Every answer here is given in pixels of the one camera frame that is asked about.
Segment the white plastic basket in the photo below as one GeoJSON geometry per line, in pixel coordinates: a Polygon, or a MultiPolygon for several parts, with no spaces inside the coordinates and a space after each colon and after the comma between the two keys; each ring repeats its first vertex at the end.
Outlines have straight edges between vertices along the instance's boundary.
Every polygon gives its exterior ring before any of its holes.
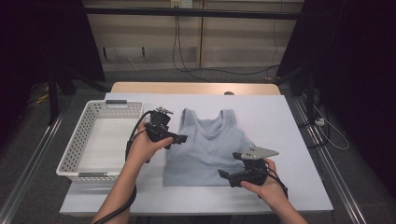
{"type": "Polygon", "coordinates": [[[141,102],[89,101],[56,170],[72,181],[115,181],[142,116],[141,102]]]}

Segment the tank top strap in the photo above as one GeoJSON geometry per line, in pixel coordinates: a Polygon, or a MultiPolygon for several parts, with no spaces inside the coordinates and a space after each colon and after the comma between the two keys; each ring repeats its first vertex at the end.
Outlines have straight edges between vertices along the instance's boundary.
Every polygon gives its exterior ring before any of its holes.
{"type": "Polygon", "coordinates": [[[193,125],[194,119],[195,119],[195,113],[192,110],[185,108],[181,113],[180,125],[178,126],[179,131],[185,129],[188,126],[193,125]]]}
{"type": "Polygon", "coordinates": [[[229,127],[236,126],[235,114],[232,109],[224,109],[223,113],[225,114],[225,118],[227,119],[227,125],[229,127]]]}

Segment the tank top neckline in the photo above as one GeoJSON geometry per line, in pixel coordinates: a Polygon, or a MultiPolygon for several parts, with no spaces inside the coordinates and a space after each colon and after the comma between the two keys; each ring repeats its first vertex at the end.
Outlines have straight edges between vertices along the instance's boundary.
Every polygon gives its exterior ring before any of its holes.
{"type": "Polygon", "coordinates": [[[215,133],[208,133],[208,132],[202,127],[200,120],[203,120],[203,119],[198,119],[197,116],[196,116],[196,114],[195,114],[195,111],[191,111],[191,114],[192,114],[193,120],[194,120],[194,122],[195,122],[195,125],[196,125],[198,131],[199,131],[206,139],[213,139],[213,138],[217,137],[217,136],[218,136],[219,134],[221,134],[222,131],[226,128],[227,119],[228,119],[228,118],[227,118],[227,113],[226,113],[225,110],[220,110],[218,116],[217,116],[215,119],[209,119],[209,120],[211,120],[212,122],[216,122],[216,121],[218,121],[218,120],[221,120],[221,126],[217,129],[217,131],[216,131],[215,133]]]}

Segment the person's arm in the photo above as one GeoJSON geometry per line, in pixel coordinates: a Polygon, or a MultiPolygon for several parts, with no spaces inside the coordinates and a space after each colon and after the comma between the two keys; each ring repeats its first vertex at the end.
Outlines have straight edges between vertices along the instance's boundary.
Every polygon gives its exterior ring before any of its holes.
{"type": "MultiPolygon", "coordinates": [[[[268,164],[268,168],[276,172],[276,166],[273,161],[267,158],[265,158],[264,161],[268,164]]],[[[241,186],[260,195],[262,200],[270,206],[271,210],[279,216],[283,223],[307,223],[289,202],[279,183],[277,183],[273,178],[267,177],[262,186],[254,185],[247,181],[242,181],[241,186]]]]}
{"type": "MultiPolygon", "coordinates": [[[[137,129],[137,133],[142,132],[144,129],[145,123],[142,122],[137,129]]],[[[116,183],[108,193],[96,216],[93,218],[92,223],[112,213],[128,201],[134,192],[134,184],[142,165],[145,161],[148,161],[158,149],[170,145],[172,141],[172,137],[168,137],[159,142],[151,142],[146,132],[137,135],[131,145],[128,158],[122,167],[116,183]]],[[[128,219],[129,209],[126,209],[107,223],[128,223],[128,219]]]]}

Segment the forearm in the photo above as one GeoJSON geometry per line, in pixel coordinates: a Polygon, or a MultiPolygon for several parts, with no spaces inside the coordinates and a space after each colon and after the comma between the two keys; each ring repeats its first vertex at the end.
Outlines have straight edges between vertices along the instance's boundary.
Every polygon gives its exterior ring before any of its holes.
{"type": "MultiPolygon", "coordinates": [[[[134,160],[128,160],[125,163],[117,181],[115,182],[111,191],[108,193],[104,203],[92,222],[95,222],[100,218],[112,213],[128,201],[134,191],[134,184],[142,165],[142,162],[134,160]]],[[[129,209],[112,218],[107,223],[127,223],[128,218],[129,209]]]]}
{"type": "Polygon", "coordinates": [[[305,224],[305,219],[295,210],[289,201],[271,206],[271,209],[279,216],[285,224],[305,224]]]}

